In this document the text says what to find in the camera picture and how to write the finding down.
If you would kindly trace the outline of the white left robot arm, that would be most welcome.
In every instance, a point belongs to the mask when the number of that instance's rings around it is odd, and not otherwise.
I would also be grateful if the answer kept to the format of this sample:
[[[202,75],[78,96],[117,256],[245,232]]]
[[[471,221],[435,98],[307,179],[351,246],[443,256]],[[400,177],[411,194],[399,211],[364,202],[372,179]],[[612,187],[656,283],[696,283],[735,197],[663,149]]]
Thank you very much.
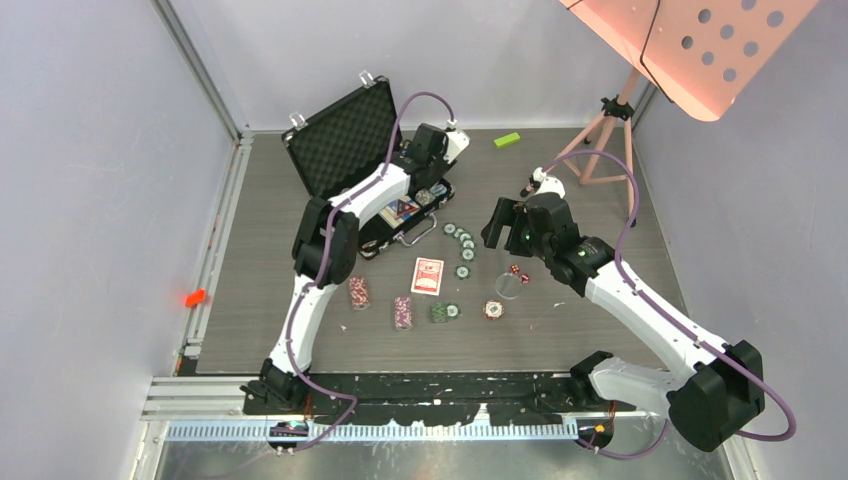
[[[390,202],[438,183],[469,144],[455,125],[422,124],[406,147],[390,146],[373,172],[349,190],[307,204],[292,248],[292,300],[258,380],[262,396],[280,412],[293,414],[305,405],[317,330],[329,300],[352,273],[361,227]]]

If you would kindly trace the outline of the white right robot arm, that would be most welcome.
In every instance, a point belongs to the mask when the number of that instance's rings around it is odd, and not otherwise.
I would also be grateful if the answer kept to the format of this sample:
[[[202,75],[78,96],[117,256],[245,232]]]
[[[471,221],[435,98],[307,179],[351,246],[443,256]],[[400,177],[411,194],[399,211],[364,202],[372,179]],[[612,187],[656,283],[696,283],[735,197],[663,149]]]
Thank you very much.
[[[499,198],[481,232],[484,246],[497,247],[504,229],[506,251],[541,260],[555,281],[610,313],[663,364],[651,369],[597,351],[570,370],[577,406],[591,411],[609,400],[639,407],[667,419],[704,452],[716,450],[764,411],[759,350],[745,340],[730,344],[653,298],[612,246],[580,233],[562,196]]]

